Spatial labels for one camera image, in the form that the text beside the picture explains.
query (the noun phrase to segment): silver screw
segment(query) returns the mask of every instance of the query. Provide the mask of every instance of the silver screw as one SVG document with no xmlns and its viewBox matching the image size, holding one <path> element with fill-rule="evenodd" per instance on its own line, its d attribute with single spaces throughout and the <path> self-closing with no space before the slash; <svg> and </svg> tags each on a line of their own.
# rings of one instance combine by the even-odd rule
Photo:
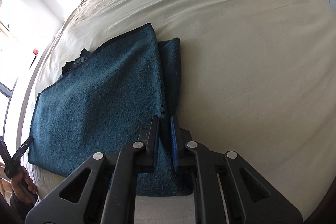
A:
<svg viewBox="0 0 336 224">
<path fill-rule="evenodd" d="M 189 148 L 196 148 L 197 147 L 197 142 L 191 141 L 187 143 L 187 147 Z"/>
<path fill-rule="evenodd" d="M 142 143 L 142 142 L 135 142 L 135 143 L 133 144 L 133 147 L 134 147 L 134 148 L 142 148 L 142 147 L 143 147 L 143 143 Z"/>
<path fill-rule="evenodd" d="M 96 152 L 92 156 L 95 160 L 101 160 L 104 157 L 104 154 L 102 152 Z"/>
<path fill-rule="evenodd" d="M 229 159 L 235 159 L 238 157 L 238 154 L 234 151 L 229 151 L 226 155 Z"/>
</svg>

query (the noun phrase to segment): mattress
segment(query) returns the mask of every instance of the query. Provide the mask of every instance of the mattress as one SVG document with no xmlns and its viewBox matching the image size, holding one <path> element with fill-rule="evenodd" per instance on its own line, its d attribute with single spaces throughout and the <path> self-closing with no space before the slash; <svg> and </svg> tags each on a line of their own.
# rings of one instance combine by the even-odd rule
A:
<svg viewBox="0 0 336 224">
<path fill-rule="evenodd" d="M 22 139 L 67 61 L 147 22 L 181 40 L 180 126 L 237 151 L 306 219 L 336 175 L 336 13 L 323 0 L 84 0 L 45 53 Z M 41 198 L 63 180 L 25 164 Z M 194 223 L 193 206 L 137 197 L 135 223 Z"/>
</svg>

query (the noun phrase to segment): beige bed sheet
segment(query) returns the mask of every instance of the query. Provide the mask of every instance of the beige bed sheet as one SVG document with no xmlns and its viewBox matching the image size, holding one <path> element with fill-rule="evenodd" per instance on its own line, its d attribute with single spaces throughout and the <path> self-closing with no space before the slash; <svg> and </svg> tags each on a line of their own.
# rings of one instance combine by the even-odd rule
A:
<svg viewBox="0 0 336 224">
<path fill-rule="evenodd" d="M 336 175 L 336 13 L 323 0 L 86 0 L 42 63 L 22 138 L 65 62 L 147 22 L 181 39 L 181 127 L 237 151 L 307 218 Z M 41 197 L 63 179 L 27 165 Z M 136 223 L 158 219 L 193 223 L 192 197 L 138 198 Z"/>
</svg>

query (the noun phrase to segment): blue blanket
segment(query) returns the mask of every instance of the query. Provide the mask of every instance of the blue blanket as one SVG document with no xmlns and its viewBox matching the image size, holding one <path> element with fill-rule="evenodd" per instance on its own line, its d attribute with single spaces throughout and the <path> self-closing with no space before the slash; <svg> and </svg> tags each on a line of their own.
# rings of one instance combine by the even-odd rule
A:
<svg viewBox="0 0 336 224">
<path fill-rule="evenodd" d="M 172 168 L 169 117 L 175 114 L 181 79 L 179 39 L 157 42 L 148 23 L 67 63 L 37 98 L 28 160 L 68 176 L 97 151 L 119 152 L 160 117 L 154 174 L 139 174 L 137 194 L 187 195 L 191 179 Z"/>
</svg>

